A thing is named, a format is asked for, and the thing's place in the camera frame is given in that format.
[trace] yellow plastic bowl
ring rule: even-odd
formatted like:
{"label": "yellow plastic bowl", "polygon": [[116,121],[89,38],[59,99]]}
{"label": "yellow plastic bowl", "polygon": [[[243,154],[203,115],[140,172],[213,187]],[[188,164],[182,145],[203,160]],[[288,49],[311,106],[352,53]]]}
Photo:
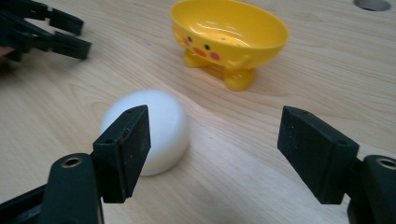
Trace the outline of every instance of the yellow plastic bowl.
{"label": "yellow plastic bowl", "polygon": [[288,41],[286,25],[273,14],[232,0],[187,0],[171,9],[173,32],[186,48],[189,67],[224,66],[224,81],[245,90],[253,70],[274,58]]}

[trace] pink cheek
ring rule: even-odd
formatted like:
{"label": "pink cheek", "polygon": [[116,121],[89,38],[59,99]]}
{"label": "pink cheek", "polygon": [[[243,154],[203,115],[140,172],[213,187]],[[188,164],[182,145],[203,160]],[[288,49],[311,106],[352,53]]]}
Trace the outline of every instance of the pink cheek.
{"label": "pink cheek", "polygon": [[216,60],[216,61],[220,60],[220,56],[219,56],[217,53],[215,53],[215,52],[211,52],[211,53],[210,53],[210,57],[211,57],[213,60]]}
{"label": "pink cheek", "polygon": [[187,38],[183,38],[184,43],[186,44],[187,47],[190,46],[190,41]]}

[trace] table surface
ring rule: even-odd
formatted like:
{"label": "table surface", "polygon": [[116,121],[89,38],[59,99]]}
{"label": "table surface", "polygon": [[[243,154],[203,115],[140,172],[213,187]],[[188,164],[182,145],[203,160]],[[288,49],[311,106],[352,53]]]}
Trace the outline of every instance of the table surface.
{"label": "table surface", "polygon": [[[320,205],[276,148],[282,107],[310,111],[361,146],[396,158],[396,1],[373,12],[351,0],[246,2],[285,22],[290,40],[230,91],[220,69],[189,68],[175,41],[176,0],[40,1],[85,21],[81,62],[33,50],[0,68],[0,203],[47,182],[64,155],[90,153],[106,111],[133,91],[176,96],[191,144],[171,170],[138,181],[106,223],[348,223]],[[42,21],[46,29],[53,30]]]}

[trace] cartoon chick face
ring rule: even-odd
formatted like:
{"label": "cartoon chick face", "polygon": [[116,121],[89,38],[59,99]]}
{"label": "cartoon chick face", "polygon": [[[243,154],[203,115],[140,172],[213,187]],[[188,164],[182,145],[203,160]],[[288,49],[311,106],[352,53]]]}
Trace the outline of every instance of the cartoon chick face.
{"label": "cartoon chick face", "polygon": [[217,52],[215,52],[208,44],[203,44],[203,45],[201,44],[201,46],[194,44],[194,39],[189,35],[183,37],[183,42],[186,48],[190,48],[193,52],[195,52],[196,54],[198,54],[203,58],[207,57],[208,59],[214,61],[220,60],[220,55]]}

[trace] screw hole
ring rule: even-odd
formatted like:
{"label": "screw hole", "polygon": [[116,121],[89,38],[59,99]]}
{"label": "screw hole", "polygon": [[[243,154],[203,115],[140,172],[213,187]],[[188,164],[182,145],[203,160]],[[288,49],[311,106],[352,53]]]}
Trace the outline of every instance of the screw hole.
{"label": "screw hole", "polygon": [[378,158],[376,159],[376,162],[378,162],[380,165],[382,165],[385,168],[388,168],[390,170],[396,170],[396,162],[391,161],[385,158]]}
{"label": "screw hole", "polygon": [[345,140],[338,140],[337,143],[344,146],[344,145],[347,144],[347,141],[345,141]]}
{"label": "screw hole", "polygon": [[112,143],[115,143],[116,142],[116,140],[114,140],[114,139],[106,139],[105,140],[105,144],[112,144]]}
{"label": "screw hole", "polygon": [[62,162],[62,167],[63,168],[72,168],[75,166],[78,166],[82,162],[82,158],[80,157],[73,157],[65,160]]}

